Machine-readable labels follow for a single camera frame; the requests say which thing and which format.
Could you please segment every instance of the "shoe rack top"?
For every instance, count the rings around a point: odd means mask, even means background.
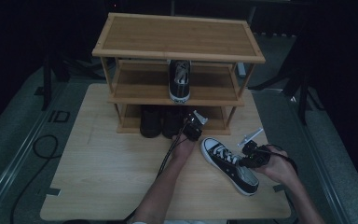
[[[93,56],[264,63],[246,21],[109,13]]]

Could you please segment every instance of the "cord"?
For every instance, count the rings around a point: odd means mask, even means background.
[[[53,151],[51,152],[51,154],[49,156],[42,156],[37,152],[37,148],[36,148],[36,144],[43,138],[52,138],[54,140],[54,148]],[[45,159],[45,163],[39,168],[39,170],[34,174],[34,176],[31,178],[31,180],[27,183],[27,185],[25,185],[25,187],[22,189],[21,193],[19,194],[19,196],[17,196],[16,201],[13,203],[13,206],[11,208],[10,211],[10,223],[14,224],[14,212],[16,210],[17,204],[19,203],[22,195],[24,194],[24,192],[28,189],[28,187],[32,184],[32,182],[36,179],[36,177],[42,172],[43,169],[45,169],[45,167],[48,165],[48,163],[53,160],[53,159],[57,159],[60,158],[62,156],[58,155],[58,156],[54,156],[54,154],[57,152],[58,149],[58,139],[56,136],[52,135],[52,134],[45,134],[42,135],[40,137],[38,137],[36,140],[34,140],[34,143],[32,145],[34,154],[41,159]]]
[[[180,139],[180,135],[182,135],[183,133],[183,129],[186,127],[186,125],[188,124],[188,122],[185,123],[185,126],[179,130],[179,134],[176,135],[176,138],[175,140],[173,140],[170,148],[168,149],[168,152],[167,154],[165,155],[165,158],[164,160],[162,161],[160,167],[159,167],[159,170],[158,170],[158,173],[157,173],[157,176],[156,176],[156,179],[162,174],[162,172],[164,171],[164,167],[165,167],[165,164],[167,163],[167,160],[168,158],[171,156],[171,153],[173,152],[173,150],[179,146],[179,144],[181,144],[182,142],[184,142],[185,140],[187,140],[187,138],[181,142],[178,143],[179,139]],[[126,218],[124,218],[123,222],[128,222],[130,220],[130,218],[132,218],[134,215],[135,215],[135,212],[136,212],[136,209],[135,208]]]
[[[273,144],[267,144],[266,147],[271,146],[271,147],[276,147],[279,150],[283,150],[282,147],[277,146],[277,145],[273,145]],[[258,151],[258,152],[263,152],[263,153],[268,153],[270,155],[274,155],[274,156],[279,156],[283,159],[285,159],[286,161],[288,161],[292,166],[293,169],[295,169],[296,174],[298,175],[298,170],[297,170],[297,165],[295,163],[295,161],[293,161],[291,158],[283,156],[282,154],[276,153],[276,152],[271,152],[271,151],[264,151],[264,150],[259,150],[259,149],[253,149],[253,151]],[[290,203],[290,205],[292,205],[293,209],[295,209],[295,206],[293,205],[292,200],[290,199],[289,195],[287,194],[286,191],[284,191],[284,194],[286,195],[287,201]],[[279,222],[276,219],[272,219],[275,223],[279,224]],[[293,224],[297,224],[298,223],[298,217],[296,217],[296,219],[294,220]]]
[[[278,149],[282,150],[281,147],[276,146],[276,145],[268,144],[266,146],[273,146],[273,147],[277,147]],[[253,149],[253,151],[268,153],[270,155],[279,156],[281,158],[284,158],[286,161],[288,161],[293,166],[293,169],[295,169],[296,174],[298,175],[297,165],[296,165],[295,161],[293,161],[291,158],[283,156],[282,154],[279,154],[279,153],[276,153],[276,152],[271,152],[271,151],[264,151],[264,150],[260,150],[260,149]]]

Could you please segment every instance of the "tabletop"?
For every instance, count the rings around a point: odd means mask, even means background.
[[[118,220],[131,213],[156,178],[171,140],[139,133],[117,133],[117,113],[106,102],[106,84],[91,84],[51,183],[59,195],[47,195],[41,210],[45,220]],[[231,135],[215,135],[234,153],[243,136],[262,127],[252,94],[232,120]],[[267,138],[254,139],[259,145]],[[239,194],[220,170],[200,152],[200,141],[180,174],[167,219],[285,218],[290,207],[277,183],[255,173],[254,196]]]

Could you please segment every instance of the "wooden shoe rack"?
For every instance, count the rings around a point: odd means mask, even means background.
[[[230,134],[229,123],[256,63],[265,59],[246,21],[110,13],[92,52],[101,57],[118,113],[118,133],[138,133],[140,105],[175,105],[168,60],[191,60],[190,98],[183,104],[209,119],[203,132]],[[111,78],[106,59],[116,59]],[[237,63],[250,64],[238,85]]]

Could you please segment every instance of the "black sneaker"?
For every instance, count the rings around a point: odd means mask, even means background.
[[[158,105],[141,105],[141,135],[157,137],[161,133],[161,117]]]
[[[237,188],[244,195],[255,194],[258,187],[258,179],[251,170],[239,166],[241,156],[234,156],[225,145],[214,138],[205,138],[201,143],[201,151],[205,159],[224,172]]]
[[[179,105],[168,105],[165,107],[164,120],[162,123],[162,135],[172,139],[179,134],[179,130],[184,125],[183,108]]]
[[[190,97],[188,84],[191,61],[171,60],[169,92],[176,104],[184,104]]]

